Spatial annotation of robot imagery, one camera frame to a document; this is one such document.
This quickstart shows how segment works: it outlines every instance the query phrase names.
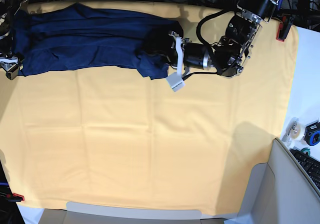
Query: white table surface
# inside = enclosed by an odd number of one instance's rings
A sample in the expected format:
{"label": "white table surface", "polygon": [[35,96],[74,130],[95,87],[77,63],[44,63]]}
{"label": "white table surface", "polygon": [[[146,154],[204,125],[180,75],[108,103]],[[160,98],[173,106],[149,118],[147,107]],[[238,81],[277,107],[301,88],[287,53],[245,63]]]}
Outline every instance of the white table surface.
{"label": "white table surface", "polygon": [[[298,27],[298,34],[298,56],[281,137],[292,118],[299,118],[299,122],[307,125],[320,117],[320,33]],[[295,142],[294,145],[298,149],[310,148],[311,156],[320,160],[320,144],[311,147]],[[39,223],[43,209],[18,207],[26,224]]]}

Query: red clamp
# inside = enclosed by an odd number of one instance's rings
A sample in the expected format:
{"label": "red clamp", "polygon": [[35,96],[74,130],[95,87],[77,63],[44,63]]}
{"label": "red clamp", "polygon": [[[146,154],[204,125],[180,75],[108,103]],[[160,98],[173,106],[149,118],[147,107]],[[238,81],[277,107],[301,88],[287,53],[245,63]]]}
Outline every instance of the red clamp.
{"label": "red clamp", "polygon": [[282,23],[279,24],[279,29],[278,29],[278,33],[276,34],[276,39],[281,42],[284,42],[293,23],[294,23],[294,18],[292,16],[289,16],[289,18],[287,18],[287,16],[283,16]]}
{"label": "red clamp", "polygon": [[16,193],[4,193],[0,192],[0,197],[4,197],[8,202],[19,203],[25,200],[25,197]]}

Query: keyboard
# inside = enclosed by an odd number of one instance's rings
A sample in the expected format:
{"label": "keyboard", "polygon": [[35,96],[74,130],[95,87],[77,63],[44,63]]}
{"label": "keyboard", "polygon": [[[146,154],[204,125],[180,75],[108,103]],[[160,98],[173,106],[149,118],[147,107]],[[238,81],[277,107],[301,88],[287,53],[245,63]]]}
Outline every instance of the keyboard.
{"label": "keyboard", "polygon": [[290,149],[290,152],[320,190],[320,162],[299,150]]}

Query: desk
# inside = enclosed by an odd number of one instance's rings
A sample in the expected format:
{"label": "desk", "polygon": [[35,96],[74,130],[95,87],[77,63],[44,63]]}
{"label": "desk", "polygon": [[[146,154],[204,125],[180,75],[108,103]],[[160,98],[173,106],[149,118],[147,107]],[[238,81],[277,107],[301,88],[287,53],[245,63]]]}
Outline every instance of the desk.
{"label": "desk", "polygon": [[[317,93],[320,74],[320,33],[299,27],[297,29],[298,56],[281,137],[292,118],[299,118],[299,122],[308,125],[320,117],[320,95]],[[311,156],[320,160],[320,144],[311,147],[304,142],[295,142],[294,146],[299,150],[310,148]]]}

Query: tape roll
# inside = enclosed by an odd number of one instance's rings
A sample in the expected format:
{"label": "tape roll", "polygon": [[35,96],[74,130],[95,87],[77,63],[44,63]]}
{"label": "tape roll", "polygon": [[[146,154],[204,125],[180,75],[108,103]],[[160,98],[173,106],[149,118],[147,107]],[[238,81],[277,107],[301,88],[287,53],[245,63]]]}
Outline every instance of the tape roll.
{"label": "tape roll", "polygon": [[312,134],[312,136],[310,137],[308,144],[310,146],[314,146],[314,145],[317,145],[318,143],[320,143],[319,136],[320,136],[320,131],[314,132]]}
{"label": "tape roll", "polygon": [[306,127],[301,123],[297,123],[295,128],[291,130],[290,137],[293,140],[300,141],[302,138],[305,137],[306,134]]}
{"label": "tape roll", "polygon": [[311,154],[310,148],[302,148],[301,152],[303,152],[304,154],[308,154],[309,156]]}

